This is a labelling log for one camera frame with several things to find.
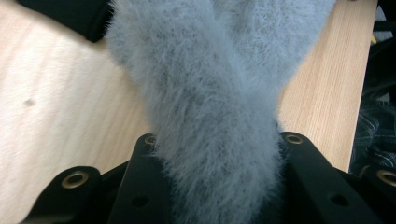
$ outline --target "fluffy gray fabric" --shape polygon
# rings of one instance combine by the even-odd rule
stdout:
[[[140,85],[176,223],[249,223],[276,198],[277,96],[333,3],[113,2],[109,49]]]

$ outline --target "round hole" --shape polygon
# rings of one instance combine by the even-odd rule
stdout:
[[[337,204],[338,206],[347,207],[349,206],[349,201],[343,195],[339,193],[332,193],[329,195],[329,199],[332,203]]]
[[[153,135],[150,135],[145,138],[145,143],[151,146],[155,145],[155,137]]]
[[[301,144],[303,142],[303,139],[301,137],[294,134],[286,135],[285,140],[293,144]]]
[[[385,171],[385,170],[379,170],[376,172],[376,176],[383,182],[396,187],[396,174],[390,171]]]
[[[65,189],[75,189],[83,185],[88,180],[88,173],[82,171],[75,171],[68,175],[64,181],[62,181],[62,187]]]
[[[137,196],[132,199],[132,205],[134,207],[141,208],[146,206],[148,203],[149,203],[149,197]]]

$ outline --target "gray fuzzy object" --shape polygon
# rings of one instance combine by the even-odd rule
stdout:
[[[113,1],[108,47],[145,99],[175,223],[251,223],[278,200],[277,97],[333,3]]]

